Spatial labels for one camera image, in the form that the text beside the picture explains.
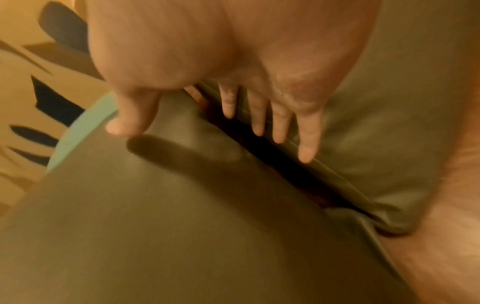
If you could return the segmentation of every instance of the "finger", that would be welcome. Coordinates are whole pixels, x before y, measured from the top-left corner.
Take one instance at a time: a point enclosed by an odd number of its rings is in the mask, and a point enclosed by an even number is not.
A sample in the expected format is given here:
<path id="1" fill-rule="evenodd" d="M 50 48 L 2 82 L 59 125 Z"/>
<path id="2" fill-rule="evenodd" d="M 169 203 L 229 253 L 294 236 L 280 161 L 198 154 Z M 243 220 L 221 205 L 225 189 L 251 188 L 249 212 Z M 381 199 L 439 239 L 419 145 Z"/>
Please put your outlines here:
<path id="1" fill-rule="evenodd" d="M 152 89 L 113 89 L 118 115 L 106 130 L 119 137 L 132 137 L 145 132 L 157 115 L 162 92 Z"/>
<path id="2" fill-rule="evenodd" d="M 221 108 L 225 117 L 231 119 L 235 116 L 235 110 L 237 109 L 237 92 L 238 86 L 230 86 L 225 84 L 218 84 L 221 97 Z"/>
<path id="3" fill-rule="evenodd" d="M 317 155 L 322 136 L 322 114 L 319 110 L 309 115 L 297 115 L 298 135 L 300 147 L 298 148 L 298 159 L 302 163 L 310 163 Z"/>
<path id="4" fill-rule="evenodd" d="M 271 102 L 271 111 L 273 116 L 273 141 L 278 144 L 284 143 L 289 132 L 292 112 L 279 102 Z"/>
<path id="5" fill-rule="evenodd" d="M 270 100 L 264 96 L 249 90 L 248 107 L 250 108 L 251 129 L 257 136 L 262 136 L 265 132 L 265 120 Z"/>

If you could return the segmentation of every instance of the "pillow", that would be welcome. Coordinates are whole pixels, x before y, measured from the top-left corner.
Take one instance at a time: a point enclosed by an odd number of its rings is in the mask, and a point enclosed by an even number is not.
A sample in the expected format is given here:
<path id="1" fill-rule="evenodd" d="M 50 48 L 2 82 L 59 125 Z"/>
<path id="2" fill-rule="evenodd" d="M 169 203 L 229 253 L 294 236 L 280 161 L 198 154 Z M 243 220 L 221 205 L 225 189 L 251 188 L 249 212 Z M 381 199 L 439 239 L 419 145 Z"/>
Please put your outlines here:
<path id="1" fill-rule="evenodd" d="M 327 104 L 307 168 L 383 231 L 414 230 L 439 184 L 469 93 L 478 12 L 470 0 L 384 1 L 364 54 Z M 220 100 L 215 83 L 197 88 Z M 237 117 L 250 123 L 245 93 L 238 99 Z M 293 126 L 279 148 L 296 158 L 298 143 Z"/>
<path id="2" fill-rule="evenodd" d="M 145 135 L 101 125 L 7 217 L 1 302 L 414 303 L 349 212 L 326 216 L 171 93 Z"/>

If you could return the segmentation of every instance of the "human hand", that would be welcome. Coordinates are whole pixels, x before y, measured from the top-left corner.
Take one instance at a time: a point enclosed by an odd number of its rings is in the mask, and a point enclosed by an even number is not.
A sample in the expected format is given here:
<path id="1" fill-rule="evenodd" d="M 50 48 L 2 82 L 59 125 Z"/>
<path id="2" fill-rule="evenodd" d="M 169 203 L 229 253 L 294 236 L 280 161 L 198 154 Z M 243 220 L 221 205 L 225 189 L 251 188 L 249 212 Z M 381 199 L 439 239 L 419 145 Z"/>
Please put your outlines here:
<path id="1" fill-rule="evenodd" d="M 218 81 L 224 114 L 248 91 L 252 129 L 286 140 L 293 115 L 298 157 L 318 152 L 325 103 L 354 66 L 380 0 L 89 0 L 92 58 L 116 95 L 116 135 L 144 132 L 162 92 Z"/>

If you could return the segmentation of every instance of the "patterned fabric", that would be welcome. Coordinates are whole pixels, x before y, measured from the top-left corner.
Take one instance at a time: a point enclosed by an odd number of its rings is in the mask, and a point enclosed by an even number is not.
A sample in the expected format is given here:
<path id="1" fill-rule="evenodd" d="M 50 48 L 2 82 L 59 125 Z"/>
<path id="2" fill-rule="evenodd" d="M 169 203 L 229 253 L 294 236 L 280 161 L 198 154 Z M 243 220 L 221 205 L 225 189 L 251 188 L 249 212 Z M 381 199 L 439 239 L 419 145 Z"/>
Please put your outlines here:
<path id="1" fill-rule="evenodd" d="M 109 90 L 79 15 L 83 1 L 0 1 L 0 216 L 42 178 L 71 123 Z"/>

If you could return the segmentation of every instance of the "hand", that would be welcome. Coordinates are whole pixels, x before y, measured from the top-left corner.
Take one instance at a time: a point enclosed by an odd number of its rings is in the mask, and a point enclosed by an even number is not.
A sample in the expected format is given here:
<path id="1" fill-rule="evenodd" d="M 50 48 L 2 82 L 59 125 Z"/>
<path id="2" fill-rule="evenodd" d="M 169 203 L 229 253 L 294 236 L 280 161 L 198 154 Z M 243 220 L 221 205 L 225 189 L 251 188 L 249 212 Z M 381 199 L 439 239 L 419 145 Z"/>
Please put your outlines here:
<path id="1" fill-rule="evenodd" d="M 117 136 L 144 132 L 162 92 L 210 78 L 235 115 L 238 86 L 248 89 L 255 134 L 268 106 L 273 138 L 286 140 L 293 115 L 298 157 L 318 152 L 325 103 L 354 66 L 380 0 L 89 0 L 92 58 L 116 94 Z"/>

